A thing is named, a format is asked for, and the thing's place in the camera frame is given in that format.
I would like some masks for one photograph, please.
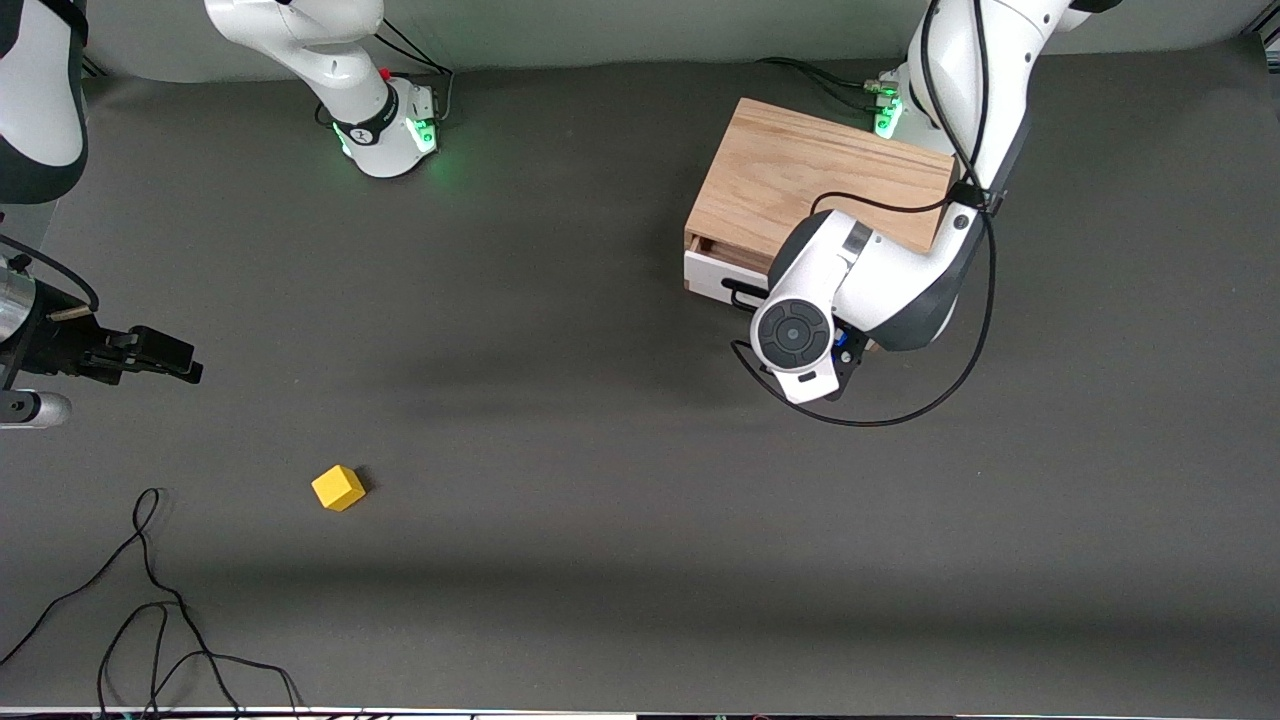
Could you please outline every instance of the gray mat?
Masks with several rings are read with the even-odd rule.
[[[840,117],[797,74],[467,73],[442,154],[389,182],[310,124],[301,83],[100,83],[46,247],[105,323],[209,370],[41,382],[77,415],[0,438],[0,638],[163,486],[161,575],[215,648],[316,705],[1275,716],[1266,82],[1256,40],[1044,59],[988,354],[883,432],[781,407],[730,355],[748,318],[680,287],[735,101]],[[833,410],[946,387],[982,283]],[[340,515],[308,487],[335,462],[374,484]],[[156,597],[127,561],[0,670],[5,705],[93,702],[108,639]],[[113,666],[128,702],[151,642]],[[218,702],[206,675],[186,702]],[[284,703],[270,675],[229,680]]]

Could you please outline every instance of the cable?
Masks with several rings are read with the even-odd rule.
[[[136,509],[137,509],[137,503],[134,503],[134,510]],[[151,515],[147,515],[146,520],[150,521],[151,520]],[[124,552],[131,544],[133,544],[134,542],[137,542],[141,536],[142,536],[141,530],[134,529],[133,534],[129,536],[128,539],[125,539],[124,542],[122,542],[120,546],[115,548],[115,552],[113,552],[111,556],[106,559],[106,562],[104,562],[102,566],[99,568],[97,573],[93,573],[93,577],[91,577],[88,580],[86,580],[84,584],[82,584],[81,587],[73,589],[72,592],[69,592],[67,594],[63,594],[63,596],[59,596],[59,597],[54,598],[52,602],[50,602],[47,606],[45,606],[45,611],[40,614],[40,618],[36,619],[36,624],[32,625],[29,630],[27,630],[27,634],[23,635],[22,639],[18,641],[18,643],[14,644],[13,648],[8,653],[5,653],[5,656],[3,659],[0,659],[0,667],[4,667],[10,660],[13,660],[14,655],[18,655],[18,651],[22,650],[22,646],[27,644],[27,641],[29,641],[36,634],[36,632],[40,630],[40,628],[45,624],[45,620],[49,618],[49,614],[52,612],[54,609],[58,607],[58,605],[60,605],[65,600],[76,597],[77,594],[84,592],[86,589],[88,589],[90,587],[92,587],[95,583],[97,583],[100,579],[102,579],[102,575],[106,574],[106,571],[111,568],[111,565],[120,556],[120,553]]]
[[[748,359],[742,355],[741,348],[746,348],[754,352],[749,342],[741,340],[730,341],[730,347],[732,347],[733,355],[737,356],[737,361],[741,363],[744,368],[746,368],[746,372],[751,375],[751,378],[756,383],[759,383],[760,387],[767,389],[769,395],[772,395],[783,405],[795,410],[796,413],[800,413],[801,415],[805,415],[808,418],[813,418],[814,420],[820,420],[829,425],[841,425],[846,428],[888,428],[892,425],[901,425],[902,423],[909,423],[919,418],[920,415],[933,411],[940,405],[946,402],[947,398],[955,395],[955,392],[960,389],[960,386],[963,386],[965,380],[969,379],[969,374],[973,373],[973,369],[978,366],[978,360],[982,357],[982,350],[987,345],[987,333],[988,331],[991,331],[991,318],[996,307],[996,233],[992,231],[991,217],[986,211],[980,213],[979,217],[983,219],[983,227],[987,234],[987,247],[989,259],[987,269],[988,273],[987,307],[982,315],[982,329],[978,331],[978,341],[974,343],[973,354],[969,356],[969,361],[965,364],[964,370],[960,372],[960,377],[957,377],[956,380],[951,383],[951,387],[945,389],[942,395],[940,395],[937,398],[933,400],[933,402],[929,402],[924,407],[908,413],[906,415],[891,418],[888,420],[845,420],[841,418],[831,418],[791,402],[790,400],[787,400],[786,395],[778,392],[777,389],[773,388],[773,386],[765,382],[765,379],[760,377],[760,373],[758,373],[755,368],[751,366],[751,363],[748,361]]]
[[[937,85],[933,82],[933,64],[929,61],[929,31],[933,28],[933,15],[937,9],[938,0],[929,0],[929,6],[924,10],[924,22],[920,24],[920,74],[924,76],[924,90],[933,104],[933,110],[938,114],[938,124],[942,126],[942,132],[951,141],[951,147],[955,147],[956,159],[964,165],[965,177],[972,178],[975,184],[980,184],[982,181],[978,179],[978,172],[974,170],[973,161],[965,155],[964,146],[960,145],[960,140],[947,120],[946,111],[942,110],[942,102],[937,95]]]
[[[444,73],[447,76],[452,76],[453,74],[453,70],[451,70],[449,68],[445,68],[444,65],[436,63],[426,53],[422,53],[422,49],[419,47],[417,45],[415,45],[413,41],[408,38],[408,36],[406,36],[403,32],[401,32],[399,28],[396,27],[396,23],[393,23],[393,22],[390,22],[390,20],[388,20],[385,18],[383,19],[383,23],[385,23],[387,27],[390,28],[392,32],[394,32],[396,35],[398,35],[401,40],[403,40],[406,44],[408,44],[408,46],[412,47],[413,51],[419,54],[417,61],[428,64],[428,65],[431,65],[433,68],[435,68],[436,70],[440,70],[442,73]]]
[[[928,213],[931,210],[937,210],[938,208],[942,208],[950,201],[950,199],[943,197],[942,200],[938,200],[936,202],[929,202],[928,205],[922,205],[919,208],[902,208],[900,205],[890,205],[888,202],[872,200],[870,197],[864,197],[861,195],[858,195],[856,192],[844,192],[840,190],[832,190],[831,192],[823,192],[818,197],[813,199],[813,202],[809,204],[809,214],[813,215],[814,213],[817,213],[818,205],[820,205],[822,201],[828,197],[846,197],[849,200],[856,200],[864,205],[870,205],[872,208],[879,208],[881,210],[890,210],[893,213]]]
[[[224,660],[227,662],[234,662],[237,665],[244,665],[247,667],[253,667],[256,670],[270,670],[271,673],[275,673],[276,675],[280,676],[282,682],[284,683],[284,692],[289,697],[289,708],[293,711],[294,716],[300,716],[298,706],[302,705],[302,693],[298,692],[297,683],[293,680],[293,678],[289,675],[289,673],[287,670],[284,670],[283,667],[275,666],[275,665],[268,665],[266,662],[256,662],[253,660],[246,660],[243,657],[236,657],[234,655],[224,655],[224,653],[220,653],[220,652],[206,653],[202,650],[193,650],[193,651],[188,652],[187,655],[183,655],[180,659],[178,659],[178,661],[173,664],[173,667],[170,667],[169,671],[165,674],[164,679],[160,680],[160,684],[155,685],[155,689],[152,691],[152,693],[154,693],[152,698],[155,698],[155,696],[160,694],[164,691],[165,685],[169,684],[169,680],[173,679],[173,675],[183,665],[186,665],[188,660],[191,660],[193,657],[210,657],[210,659],[216,659],[216,660]]]
[[[93,291],[93,286],[88,284],[88,282],[86,282],[84,278],[82,278],[82,277],[77,275],[76,273],[73,273],[70,270],[70,268],[68,268],[67,265],[63,265],[58,260],[54,260],[49,255],[45,255],[44,252],[36,250],[35,247],[31,247],[28,245],[18,242],[17,240],[14,240],[14,238],[4,234],[4,233],[0,233],[0,245],[8,245],[9,247],[13,247],[18,252],[22,252],[23,255],[29,255],[29,256],[35,258],[36,260],[40,260],[45,265],[49,265],[54,270],[58,270],[58,273],[60,275],[63,275],[64,278],[72,281],[82,291],[84,291],[84,295],[88,296],[88,302],[86,302],[86,305],[88,306],[90,313],[97,313],[97,305],[99,305],[97,292]]]
[[[97,74],[95,74],[93,77],[99,77],[99,76],[101,76],[101,77],[106,77],[108,74],[110,74],[110,73],[108,73],[106,70],[104,70],[104,69],[102,69],[102,65],[99,65],[97,63],[95,63],[95,61],[93,61],[93,60],[92,60],[92,59],[91,59],[91,58],[90,58],[88,55],[83,55],[83,54],[82,54],[82,55],[81,55],[81,60],[83,60],[84,63],[87,63],[87,64],[88,64],[88,67],[90,67],[90,68],[91,68],[91,69],[92,69],[92,70],[93,70],[95,73],[97,73]]]
[[[795,58],[783,58],[783,56],[780,56],[780,55],[771,55],[768,58],[760,58],[759,60],[756,60],[756,63],[764,63],[767,65],[786,65],[788,68],[796,68],[797,70],[800,70],[803,73],[806,73],[806,74],[818,76],[822,79],[824,79],[824,81],[827,81],[827,82],[829,82],[832,85],[838,85],[841,87],[851,87],[851,88],[856,88],[856,90],[861,90],[863,88],[863,83],[860,83],[860,82],[854,82],[851,79],[845,79],[845,78],[837,76],[836,73],[832,73],[829,70],[824,70],[824,69],[819,68],[818,65],[814,65],[813,63],[805,63],[804,60],[796,60]]]
[[[320,119],[320,110],[323,109],[324,109],[324,101],[316,102],[316,109],[315,113],[312,113],[312,117],[315,118],[317,126],[323,128],[332,128],[333,126],[330,123],[333,123],[333,115],[329,117],[330,119],[328,123]]]
[[[1270,13],[1267,13],[1265,17],[1262,17],[1262,19],[1260,19],[1257,23],[1254,23],[1253,24],[1253,29],[1251,32],[1258,32],[1258,33],[1261,33],[1262,28],[1265,28],[1267,23],[1270,23],[1271,20],[1274,20],[1276,15],[1280,15],[1280,5],[1276,5],[1275,8],[1272,8]]]
[[[376,40],[378,42],[381,42],[383,45],[390,47],[392,50],[399,53],[401,55],[404,55],[406,58],[408,58],[410,60],[413,60],[415,63],[422,63],[424,65],[431,65],[430,63],[424,61],[417,55],[413,55],[412,53],[410,53],[410,51],[407,51],[407,50],[404,50],[404,49],[394,45],[392,41],[387,40],[385,37],[383,37],[380,35],[374,33],[374,40]]]
[[[836,101],[840,102],[841,105],[845,105],[846,108],[849,108],[851,110],[858,110],[859,113],[865,113],[867,111],[867,108],[864,105],[858,104],[858,102],[855,102],[855,101],[845,97],[844,95],[841,95],[840,92],[836,91],[836,87],[846,87],[846,88],[858,88],[858,90],[861,90],[861,85],[859,85],[859,83],[847,81],[847,79],[845,79],[845,78],[842,78],[840,76],[829,73],[829,72],[827,72],[827,70],[824,70],[824,69],[822,69],[822,68],[819,68],[817,65],[813,65],[812,63],[805,63],[804,60],[796,60],[794,58],[778,58],[778,56],[760,58],[759,60],[756,60],[756,63],[764,63],[767,65],[782,65],[782,67],[795,68],[795,69],[800,70],[800,73],[804,74],[806,78],[809,78],[810,81],[813,81],[813,83],[817,85],[819,90],[822,90],[823,92],[826,92],[831,97],[835,97]]]
[[[978,133],[973,140],[973,161],[978,161],[978,152],[982,151],[982,140],[987,135],[987,106],[991,102],[991,65],[987,61],[987,28],[982,20],[982,0],[973,0],[973,26],[978,33],[978,58],[982,63],[982,109],[978,113]],[[977,176],[973,178],[973,183],[982,186],[982,181]]]
[[[449,119],[449,113],[453,111],[453,81],[458,76],[449,73],[449,85],[444,91],[444,113],[440,114],[440,122]]]
[[[266,662],[257,662],[253,660],[246,660],[243,657],[236,657],[233,655],[216,653],[211,651],[209,648],[209,644],[205,642],[204,634],[200,632],[200,628],[196,625],[196,621],[191,616],[191,606],[187,605],[186,598],[177,589],[164,584],[156,577],[154,562],[151,559],[151,548],[147,542],[146,529],[151,524],[151,520],[155,518],[159,506],[160,506],[159,488],[147,488],[142,491],[142,493],[133,503],[133,514],[131,518],[133,524],[133,533],[123,543],[120,543],[119,547],[115,548],[111,556],[108,557],[106,562],[104,562],[102,566],[88,580],[84,582],[84,584],[70,591],[69,593],[59,596],[52,602],[50,602],[45,607],[44,612],[41,612],[40,618],[36,619],[36,623],[31,626],[31,629],[27,630],[27,634],[24,634],[22,639],[18,641],[18,643],[4,656],[4,659],[0,659],[0,666],[8,664],[14,657],[14,655],[17,655],[18,651],[20,651],[22,647],[27,644],[27,642],[41,629],[41,626],[44,626],[45,620],[49,618],[50,612],[52,612],[52,610],[58,607],[58,605],[88,589],[91,585],[97,583],[97,580],[100,580],[102,575],[105,575],[106,571],[111,568],[115,560],[129,546],[137,542],[142,546],[142,564],[147,574],[147,580],[156,589],[168,593],[172,600],[146,602],[136,607],[133,612],[131,612],[129,616],[124,620],[120,628],[115,632],[115,635],[108,644],[106,652],[102,655],[102,660],[99,664],[97,682],[96,682],[99,710],[102,711],[104,716],[106,712],[106,697],[104,692],[104,683],[106,679],[106,671],[110,665],[111,656],[114,655],[115,648],[120,642],[120,638],[129,629],[129,626],[133,623],[136,623],[138,618],[141,618],[148,610],[159,610],[161,612],[160,628],[159,632],[156,633],[155,651],[152,653],[152,660],[151,660],[151,687],[150,687],[151,692],[148,694],[146,706],[147,710],[152,711],[152,717],[160,716],[159,712],[160,701],[157,696],[173,678],[174,673],[177,673],[178,667],[180,667],[192,657],[204,657],[205,660],[209,661],[209,666],[214,671],[214,679],[218,683],[218,689],[220,691],[221,696],[227,700],[227,702],[232,706],[237,716],[239,716],[239,714],[243,712],[243,706],[236,700],[236,697],[230,693],[230,689],[227,687],[227,683],[224,682],[221,675],[221,670],[218,665],[219,660],[225,662],[244,665],[248,667],[255,667],[259,670],[269,670],[278,674],[280,679],[284,682],[285,692],[289,697],[289,706],[293,710],[294,716],[297,716],[298,706],[302,705],[302,694],[298,692],[297,683],[293,682],[293,678],[288,674],[288,671],[285,671],[283,667],[270,665]],[[192,651],[186,656],[183,656],[180,660],[178,660],[178,662],[175,662],[174,666],[170,667],[169,671],[164,675],[164,679],[156,683],[160,666],[160,651],[164,646],[164,634],[165,629],[168,628],[170,609],[178,610],[178,614],[182,616],[184,624],[191,630],[191,634],[192,637],[195,637],[196,643],[200,646],[200,650]]]

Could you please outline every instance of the green led light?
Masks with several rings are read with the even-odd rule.
[[[417,149],[426,154],[435,150],[435,126],[431,120],[415,120],[404,118],[404,127],[408,128],[410,137]]]
[[[338,136],[338,142],[342,143],[342,154],[351,158],[351,147],[347,147],[347,138],[342,136],[342,131],[338,129],[338,123],[333,123],[333,133]]]
[[[881,118],[876,122],[876,135],[888,140],[893,137],[893,131],[897,129],[897,120],[902,117],[902,101],[897,97],[888,108],[881,109]]]

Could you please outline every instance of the black circular joint cap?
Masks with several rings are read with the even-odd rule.
[[[822,310],[804,300],[783,300],[769,307],[756,334],[764,359],[785,370],[820,359],[831,342]]]

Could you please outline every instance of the white robotic arm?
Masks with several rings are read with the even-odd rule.
[[[84,172],[84,1],[0,3],[0,202],[67,193]]]
[[[906,63],[869,85],[893,88],[901,97],[896,140],[948,154],[959,147],[963,164],[972,163],[977,187],[957,186],[968,192],[942,205],[927,254],[836,210],[796,227],[774,259],[769,296],[751,320],[753,350],[788,401],[808,402],[840,389],[837,361],[850,355],[833,348],[850,332],[891,351],[924,347],[942,333],[988,222],[979,206],[992,213],[998,206],[1021,149],[1032,67],[1055,31],[1079,26],[1085,10],[1116,4],[931,1]],[[983,82],[984,67],[989,85]],[[817,310],[820,322],[806,333],[790,319],[804,319],[809,310]]]
[[[227,40],[293,70],[334,118],[366,174],[407,173],[436,149],[431,90],[384,77],[355,42],[378,32],[383,0],[205,0]]]

